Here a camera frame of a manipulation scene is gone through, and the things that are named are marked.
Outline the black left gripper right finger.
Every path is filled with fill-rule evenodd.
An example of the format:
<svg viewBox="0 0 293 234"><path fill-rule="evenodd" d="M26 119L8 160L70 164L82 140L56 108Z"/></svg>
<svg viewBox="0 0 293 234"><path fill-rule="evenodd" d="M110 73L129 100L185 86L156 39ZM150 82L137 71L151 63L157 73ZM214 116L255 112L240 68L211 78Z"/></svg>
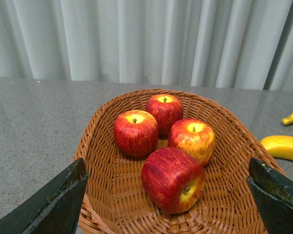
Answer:
<svg viewBox="0 0 293 234"><path fill-rule="evenodd" d="M293 181L253 157L247 183L267 232L293 234Z"/></svg>

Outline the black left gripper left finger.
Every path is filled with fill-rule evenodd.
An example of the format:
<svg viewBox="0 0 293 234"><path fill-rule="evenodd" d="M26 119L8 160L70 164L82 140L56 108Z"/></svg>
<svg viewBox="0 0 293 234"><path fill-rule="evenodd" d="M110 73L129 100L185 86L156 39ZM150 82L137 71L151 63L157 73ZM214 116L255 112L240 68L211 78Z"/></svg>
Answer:
<svg viewBox="0 0 293 234"><path fill-rule="evenodd" d="M74 234L88 181L77 159L9 214L0 219L0 234Z"/></svg>

